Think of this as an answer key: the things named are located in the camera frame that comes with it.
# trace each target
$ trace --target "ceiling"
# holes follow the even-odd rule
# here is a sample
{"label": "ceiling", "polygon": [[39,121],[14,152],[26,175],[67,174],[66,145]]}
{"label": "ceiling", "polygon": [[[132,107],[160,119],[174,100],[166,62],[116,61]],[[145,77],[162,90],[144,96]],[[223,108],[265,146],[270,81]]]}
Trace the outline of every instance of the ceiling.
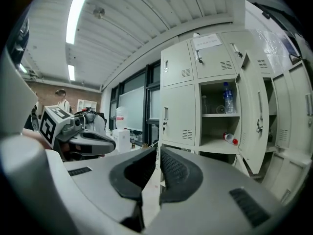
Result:
{"label": "ceiling", "polygon": [[[229,0],[86,0],[75,37],[65,43],[72,0],[37,0],[29,11],[30,36],[22,63],[42,81],[99,89],[153,39],[187,22],[234,14]],[[95,16],[104,9],[103,17]],[[75,66],[75,82],[67,65]]]}

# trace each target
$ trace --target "open locker door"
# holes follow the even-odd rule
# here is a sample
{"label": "open locker door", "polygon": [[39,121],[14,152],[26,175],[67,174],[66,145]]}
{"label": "open locker door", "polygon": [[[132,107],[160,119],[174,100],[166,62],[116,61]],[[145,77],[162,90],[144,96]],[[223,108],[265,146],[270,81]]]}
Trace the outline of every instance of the open locker door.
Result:
{"label": "open locker door", "polygon": [[258,173],[268,142],[268,97],[255,60],[247,51],[236,78],[241,104],[241,138],[239,152],[252,173]]}

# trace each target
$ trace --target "plastic bottle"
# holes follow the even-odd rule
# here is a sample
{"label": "plastic bottle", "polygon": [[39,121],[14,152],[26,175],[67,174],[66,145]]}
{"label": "plastic bottle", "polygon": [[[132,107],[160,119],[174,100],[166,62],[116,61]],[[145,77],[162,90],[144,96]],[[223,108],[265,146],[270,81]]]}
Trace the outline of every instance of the plastic bottle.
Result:
{"label": "plastic bottle", "polygon": [[223,134],[223,138],[229,142],[230,144],[233,144],[233,145],[237,145],[238,144],[238,140],[234,138],[234,135],[233,134],[230,134],[228,132],[225,132]]}
{"label": "plastic bottle", "polygon": [[116,109],[116,127],[118,130],[124,130],[127,127],[127,109],[118,107]]}
{"label": "plastic bottle", "polygon": [[233,102],[233,92],[229,88],[227,82],[224,82],[223,98],[225,100],[226,113],[236,113],[234,102]]}
{"label": "plastic bottle", "polygon": [[202,114],[209,114],[209,104],[206,96],[202,96]]}

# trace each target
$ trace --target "ceiling beam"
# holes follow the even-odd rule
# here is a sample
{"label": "ceiling beam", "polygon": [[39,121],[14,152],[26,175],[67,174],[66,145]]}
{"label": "ceiling beam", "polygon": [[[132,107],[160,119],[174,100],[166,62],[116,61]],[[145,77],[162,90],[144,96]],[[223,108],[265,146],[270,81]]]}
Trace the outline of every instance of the ceiling beam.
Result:
{"label": "ceiling beam", "polygon": [[83,91],[101,93],[100,88],[97,90],[97,89],[93,89],[93,88],[89,88],[89,87],[85,87],[85,86],[81,86],[81,85],[75,85],[75,84],[65,83],[65,82],[56,81],[56,80],[50,80],[49,78],[42,78],[42,79],[38,79],[38,78],[34,79],[33,78],[33,79],[30,79],[29,76],[23,75],[23,74],[21,74],[21,77],[25,81],[32,81],[32,82],[37,82],[37,83],[42,83],[42,84],[56,85],[56,86],[80,89]]}

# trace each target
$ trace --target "door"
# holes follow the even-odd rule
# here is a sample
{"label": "door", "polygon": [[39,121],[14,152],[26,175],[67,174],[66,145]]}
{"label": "door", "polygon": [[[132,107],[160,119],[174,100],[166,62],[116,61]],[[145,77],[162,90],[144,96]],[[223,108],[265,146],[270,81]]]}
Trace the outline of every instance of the door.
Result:
{"label": "door", "polygon": [[196,102],[195,86],[186,85],[161,91],[162,121],[165,130],[162,139],[195,145]]}
{"label": "door", "polygon": [[222,33],[222,37],[226,41],[227,48],[236,58],[237,64],[241,67],[243,63],[243,55],[248,49],[256,60],[255,66],[260,69],[263,74],[271,74],[271,65],[268,62],[261,46],[258,46],[249,31],[234,31]]}
{"label": "door", "polygon": [[173,45],[161,52],[163,86],[194,79],[187,42]]}
{"label": "door", "polygon": [[190,40],[190,43],[196,62],[198,78],[236,74],[225,45],[208,47],[196,52],[193,40]]}
{"label": "door", "polygon": [[245,165],[244,160],[243,160],[241,155],[236,155],[233,166],[236,169],[240,170],[244,175],[250,177],[249,172],[246,168],[246,165]]}
{"label": "door", "polygon": [[282,74],[273,79],[277,100],[277,134],[275,145],[280,148],[288,148],[291,132],[291,103],[290,95]]}
{"label": "door", "polygon": [[254,67],[249,51],[236,78],[241,104],[239,152],[252,173],[259,172],[268,142],[268,97],[261,73]]}
{"label": "door", "polygon": [[289,148],[311,155],[312,88],[303,61],[284,73],[291,103],[291,135]]}

